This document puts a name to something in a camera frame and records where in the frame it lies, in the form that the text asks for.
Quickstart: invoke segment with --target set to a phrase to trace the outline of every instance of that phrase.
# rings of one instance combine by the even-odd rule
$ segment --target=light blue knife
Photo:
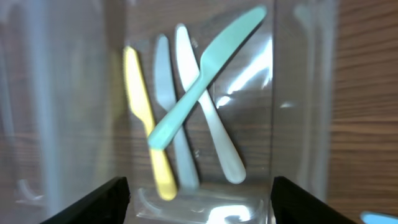
[[[177,68],[182,86],[187,91],[198,78],[199,68],[193,54],[188,30],[183,24],[179,24],[175,28],[175,57],[177,58]],[[210,134],[225,177],[233,184],[241,183],[246,178],[246,170],[207,90],[199,98],[199,104],[209,125]]]
[[[169,40],[160,34],[155,47],[154,82],[156,100],[164,110],[170,111],[177,102],[173,84]],[[189,149],[183,126],[177,131],[174,140],[177,173],[182,190],[199,188],[199,178],[192,153]]]
[[[201,56],[198,79],[151,132],[150,146],[165,149],[170,144],[207,86],[265,16],[265,7],[255,7],[217,35]]]

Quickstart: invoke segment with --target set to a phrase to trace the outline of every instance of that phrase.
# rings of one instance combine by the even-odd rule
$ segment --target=utensil
[[[144,123],[148,136],[155,126],[155,121],[137,52],[129,46],[124,48],[124,82],[130,110]],[[177,195],[177,186],[166,152],[150,148],[149,155],[159,196],[164,200],[172,200]]]
[[[154,80],[156,100],[164,110],[170,111],[176,104],[177,98],[173,84],[169,40],[163,34],[159,35],[155,47]],[[173,144],[181,188],[184,190],[198,189],[198,174],[183,125],[177,131]]]
[[[164,149],[170,143],[209,83],[265,15],[264,7],[255,7],[218,34],[201,56],[200,74],[196,82],[148,137],[150,146]]]
[[[175,53],[182,86],[187,91],[198,78],[199,68],[193,54],[188,30],[183,24],[177,25],[175,29]],[[199,104],[209,125],[225,177],[231,183],[241,183],[246,178],[242,160],[229,138],[207,90],[199,98]]]

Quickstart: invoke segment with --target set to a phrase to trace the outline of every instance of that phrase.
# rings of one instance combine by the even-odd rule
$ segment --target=clear plastic bin
[[[146,135],[129,111],[123,47],[139,53],[155,120],[155,40],[184,23],[197,61],[256,6],[267,15],[208,87],[247,177],[229,183],[202,108],[185,122],[200,190],[155,191]],[[125,223],[266,223],[272,178],[321,200],[327,190],[336,2],[271,0],[0,2],[0,223],[38,223],[114,176],[126,176]],[[173,146],[167,154],[175,171]]]

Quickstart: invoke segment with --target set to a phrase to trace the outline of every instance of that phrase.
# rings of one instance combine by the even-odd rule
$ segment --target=yellow knife blade
[[[124,48],[124,83],[130,110],[143,123],[147,137],[155,128],[154,116],[145,88],[137,52],[132,47]],[[177,195],[177,186],[164,150],[149,149],[156,189],[164,200]]]

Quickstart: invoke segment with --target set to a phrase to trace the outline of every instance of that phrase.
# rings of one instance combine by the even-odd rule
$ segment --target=mint green knife
[[[170,144],[207,86],[265,16],[265,7],[255,7],[232,22],[210,43],[201,56],[198,79],[148,137],[151,147],[165,149]]]

